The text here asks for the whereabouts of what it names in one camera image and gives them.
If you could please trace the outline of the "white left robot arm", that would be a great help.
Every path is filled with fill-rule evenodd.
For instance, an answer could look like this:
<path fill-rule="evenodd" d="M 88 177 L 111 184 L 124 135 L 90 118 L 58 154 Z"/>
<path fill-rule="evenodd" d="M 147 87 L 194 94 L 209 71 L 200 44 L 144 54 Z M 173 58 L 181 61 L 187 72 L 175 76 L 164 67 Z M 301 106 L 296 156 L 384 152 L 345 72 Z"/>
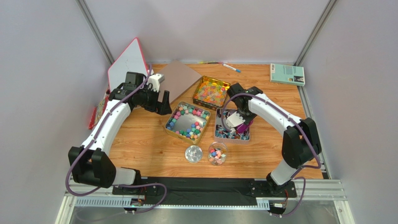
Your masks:
<path fill-rule="evenodd" d="M 123 83 L 113 89 L 98 124 L 79 147 L 71 147 L 68 159 L 71 169 L 66 177 L 74 182 L 109 188 L 114 185 L 132 185 L 138 172 L 131 168 L 116 167 L 109 158 L 112 143 L 126 118 L 134 108 L 141 107 L 159 115 L 171 114 L 169 91 L 159 100 L 163 74 L 144 75 L 127 72 Z"/>

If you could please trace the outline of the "clear plastic jar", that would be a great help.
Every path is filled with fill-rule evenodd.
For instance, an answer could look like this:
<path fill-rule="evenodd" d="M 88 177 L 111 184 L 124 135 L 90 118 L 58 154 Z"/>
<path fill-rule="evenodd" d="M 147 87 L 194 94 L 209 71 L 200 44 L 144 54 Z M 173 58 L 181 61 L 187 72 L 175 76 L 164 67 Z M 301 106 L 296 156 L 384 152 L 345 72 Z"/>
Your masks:
<path fill-rule="evenodd" d="M 208 161 L 214 166 L 220 166 L 227 159 L 227 146 L 222 142 L 214 142 L 208 149 Z"/>

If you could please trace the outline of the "purple plastic scoop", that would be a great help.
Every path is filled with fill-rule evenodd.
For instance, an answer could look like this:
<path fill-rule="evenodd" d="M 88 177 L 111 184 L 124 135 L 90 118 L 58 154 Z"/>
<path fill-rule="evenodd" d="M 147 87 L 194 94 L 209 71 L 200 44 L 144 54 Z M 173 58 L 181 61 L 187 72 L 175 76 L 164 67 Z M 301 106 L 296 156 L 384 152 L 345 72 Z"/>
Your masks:
<path fill-rule="evenodd" d="M 249 132 L 250 126 L 252 125 L 253 120 L 250 121 L 248 124 L 242 123 L 235 127 L 235 133 L 236 134 L 245 134 L 245 132 Z"/>

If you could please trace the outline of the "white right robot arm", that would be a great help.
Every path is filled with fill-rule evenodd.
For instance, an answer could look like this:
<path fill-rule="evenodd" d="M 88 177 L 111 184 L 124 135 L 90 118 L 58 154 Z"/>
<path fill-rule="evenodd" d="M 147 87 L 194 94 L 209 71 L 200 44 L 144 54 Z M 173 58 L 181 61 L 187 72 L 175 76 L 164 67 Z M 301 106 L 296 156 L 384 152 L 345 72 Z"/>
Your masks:
<path fill-rule="evenodd" d="M 239 83 L 229 87 L 229 101 L 236 112 L 222 118 L 224 128 L 231 133 L 243 133 L 260 117 L 283 137 L 282 160 L 266 179 L 273 188 L 285 186 L 302 169 L 319 169 L 321 144 L 316 123 L 311 118 L 295 116 L 270 100 L 262 90 L 253 86 L 244 89 Z"/>

